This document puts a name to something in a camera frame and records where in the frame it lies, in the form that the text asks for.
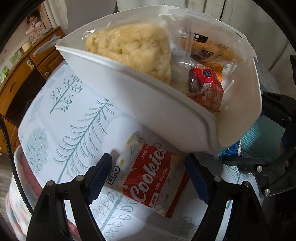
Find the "doll on cardboard box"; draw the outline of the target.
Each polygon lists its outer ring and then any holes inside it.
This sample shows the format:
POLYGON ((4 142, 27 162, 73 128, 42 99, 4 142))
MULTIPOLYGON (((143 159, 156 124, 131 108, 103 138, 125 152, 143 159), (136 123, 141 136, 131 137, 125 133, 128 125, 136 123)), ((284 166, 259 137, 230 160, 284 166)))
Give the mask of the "doll on cardboard box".
POLYGON ((52 30, 52 25, 46 13, 34 9, 26 19, 27 27, 26 35, 32 44, 35 44, 48 31, 52 30))

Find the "red Lipo cookies packet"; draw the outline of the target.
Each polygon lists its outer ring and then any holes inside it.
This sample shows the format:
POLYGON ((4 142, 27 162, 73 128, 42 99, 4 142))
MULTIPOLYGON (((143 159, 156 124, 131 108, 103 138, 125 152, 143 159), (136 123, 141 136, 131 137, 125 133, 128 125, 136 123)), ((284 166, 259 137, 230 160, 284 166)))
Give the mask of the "red Lipo cookies packet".
POLYGON ((188 181, 183 157, 159 144, 147 144, 136 132, 128 139, 105 185, 171 218, 188 181))

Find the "tree-patterned tablecloth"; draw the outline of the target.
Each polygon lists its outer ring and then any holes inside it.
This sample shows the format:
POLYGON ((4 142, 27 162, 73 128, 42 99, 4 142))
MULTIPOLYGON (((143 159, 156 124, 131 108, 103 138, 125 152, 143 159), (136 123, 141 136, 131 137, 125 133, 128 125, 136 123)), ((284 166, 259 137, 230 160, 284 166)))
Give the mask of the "tree-patterned tablecloth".
MULTIPOLYGON (((105 153, 116 160, 134 133, 145 144, 181 154, 86 86, 66 63, 47 80, 18 130, 25 157, 41 186, 85 174, 105 153)), ((191 240, 206 205, 189 182, 171 218, 109 188, 102 189, 90 209, 106 240, 191 240)))

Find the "blue white snack packet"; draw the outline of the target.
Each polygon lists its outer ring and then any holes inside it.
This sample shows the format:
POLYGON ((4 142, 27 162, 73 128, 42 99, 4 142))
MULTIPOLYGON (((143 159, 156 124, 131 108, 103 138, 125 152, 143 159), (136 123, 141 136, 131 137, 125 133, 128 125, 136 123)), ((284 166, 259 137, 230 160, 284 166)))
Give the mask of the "blue white snack packet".
POLYGON ((224 150, 220 155, 219 159, 223 157, 242 157, 242 141, 237 141, 234 145, 230 146, 228 149, 224 150))

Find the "teal striped placemat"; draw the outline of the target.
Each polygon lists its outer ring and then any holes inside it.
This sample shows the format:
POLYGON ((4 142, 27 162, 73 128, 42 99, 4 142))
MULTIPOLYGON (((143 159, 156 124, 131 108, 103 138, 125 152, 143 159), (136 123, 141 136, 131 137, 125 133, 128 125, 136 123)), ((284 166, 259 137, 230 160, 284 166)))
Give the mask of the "teal striped placemat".
POLYGON ((265 116, 241 138, 242 155, 246 158, 263 159, 272 162, 281 155, 280 145, 285 129, 265 116))

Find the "white plastic storage bin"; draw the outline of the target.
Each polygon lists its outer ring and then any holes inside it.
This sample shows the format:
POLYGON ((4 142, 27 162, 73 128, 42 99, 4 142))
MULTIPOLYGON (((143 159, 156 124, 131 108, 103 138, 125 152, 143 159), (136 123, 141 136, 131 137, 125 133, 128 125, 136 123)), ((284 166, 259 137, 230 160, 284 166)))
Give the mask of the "white plastic storage bin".
POLYGON ((177 149, 216 154, 239 140, 261 114, 261 91, 253 58, 239 63, 223 80, 227 109, 213 115, 169 85, 85 50, 82 37, 88 30, 131 16, 166 15, 170 9, 164 5, 143 6, 104 16, 68 34, 56 49, 86 85, 177 149))

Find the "clear bag of crackers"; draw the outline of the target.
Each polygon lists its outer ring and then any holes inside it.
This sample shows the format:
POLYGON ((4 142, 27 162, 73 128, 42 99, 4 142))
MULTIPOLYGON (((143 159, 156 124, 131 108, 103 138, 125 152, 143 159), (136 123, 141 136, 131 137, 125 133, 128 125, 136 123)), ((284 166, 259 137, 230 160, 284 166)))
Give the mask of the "clear bag of crackers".
POLYGON ((165 30, 150 23, 103 29, 85 37, 88 52, 171 83, 171 48, 165 30))

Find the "orange white snack bar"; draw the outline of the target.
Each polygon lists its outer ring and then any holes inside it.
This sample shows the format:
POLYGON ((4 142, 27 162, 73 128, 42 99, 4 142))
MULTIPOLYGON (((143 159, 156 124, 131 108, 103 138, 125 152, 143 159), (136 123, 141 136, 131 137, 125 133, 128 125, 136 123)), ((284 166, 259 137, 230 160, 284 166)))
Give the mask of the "orange white snack bar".
POLYGON ((182 37, 181 46, 189 51, 190 56, 194 60, 213 69, 218 75, 220 83, 223 81, 222 72, 224 65, 243 61, 241 57, 228 47, 198 33, 190 32, 187 37, 182 37))

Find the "grey office chair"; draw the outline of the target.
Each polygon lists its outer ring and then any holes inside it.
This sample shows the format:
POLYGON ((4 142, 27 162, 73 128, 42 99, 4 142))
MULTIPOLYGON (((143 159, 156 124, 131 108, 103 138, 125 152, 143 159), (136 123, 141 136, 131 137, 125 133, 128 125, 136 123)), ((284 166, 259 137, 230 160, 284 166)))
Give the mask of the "grey office chair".
POLYGON ((70 0, 67 7, 67 33, 114 13, 116 0, 70 0))

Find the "small red candy wrapper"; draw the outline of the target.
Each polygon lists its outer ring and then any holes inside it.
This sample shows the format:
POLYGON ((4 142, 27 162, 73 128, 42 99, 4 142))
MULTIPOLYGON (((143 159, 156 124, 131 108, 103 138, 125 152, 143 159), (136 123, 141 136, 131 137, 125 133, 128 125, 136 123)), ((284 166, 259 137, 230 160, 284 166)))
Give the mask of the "small red candy wrapper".
POLYGON ((202 64, 191 68, 188 77, 188 89, 187 97, 211 113, 220 111, 224 89, 213 69, 202 64))

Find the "wooden desk with drawers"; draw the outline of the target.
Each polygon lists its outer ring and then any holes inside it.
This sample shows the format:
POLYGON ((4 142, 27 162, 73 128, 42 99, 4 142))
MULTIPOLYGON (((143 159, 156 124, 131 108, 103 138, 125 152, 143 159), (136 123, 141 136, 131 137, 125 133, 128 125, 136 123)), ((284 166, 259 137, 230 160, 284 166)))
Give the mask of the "wooden desk with drawers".
POLYGON ((12 151, 20 144, 18 128, 25 112, 49 76, 64 61, 54 46, 39 54, 35 52, 46 42, 63 36, 60 26, 46 33, 25 52, 1 86, 1 117, 6 124, 12 151))

